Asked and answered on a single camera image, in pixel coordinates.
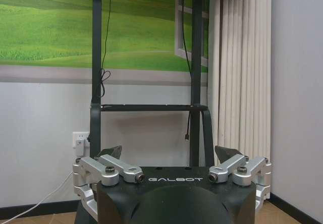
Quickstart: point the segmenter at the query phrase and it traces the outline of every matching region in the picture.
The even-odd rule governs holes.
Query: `metal leg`
[[[102,0],[93,0],[92,26],[92,107],[90,122],[90,156],[94,157],[101,151],[101,25]]]
[[[202,0],[193,0],[191,104],[201,102]],[[200,114],[191,112],[190,166],[199,165]]]
[[[92,104],[90,114],[90,157],[97,156],[101,151],[101,105]]]
[[[201,113],[203,122],[205,166],[211,167],[214,166],[211,114],[209,110],[201,111]]]

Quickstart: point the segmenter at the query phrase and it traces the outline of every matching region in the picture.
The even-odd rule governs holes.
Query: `landscape wallpaper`
[[[111,6],[105,68],[187,71],[174,53],[175,0],[112,0]],[[108,10],[103,0],[102,52]],[[184,21],[190,50],[191,16]],[[91,34],[92,0],[0,0],[0,65],[90,68]]]

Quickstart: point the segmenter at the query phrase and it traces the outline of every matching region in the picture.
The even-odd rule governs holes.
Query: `logo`
[[[175,179],[170,179],[170,178],[149,178],[148,181],[151,182],[192,182],[192,181],[201,181],[203,178],[175,178]]]

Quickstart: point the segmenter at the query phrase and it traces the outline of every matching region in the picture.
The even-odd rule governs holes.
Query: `baseboard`
[[[271,198],[268,199],[268,201],[302,224],[321,224],[319,221],[305,214],[303,211],[297,209],[295,206],[289,204],[273,193],[271,193]]]
[[[77,210],[78,203],[79,200],[44,203],[21,217],[73,212]],[[34,205],[20,205],[0,208],[0,220],[10,219],[33,206]]]

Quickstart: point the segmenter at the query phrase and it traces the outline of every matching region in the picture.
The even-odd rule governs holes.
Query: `curtain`
[[[269,158],[271,0],[210,0],[208,65],[214,146]]]

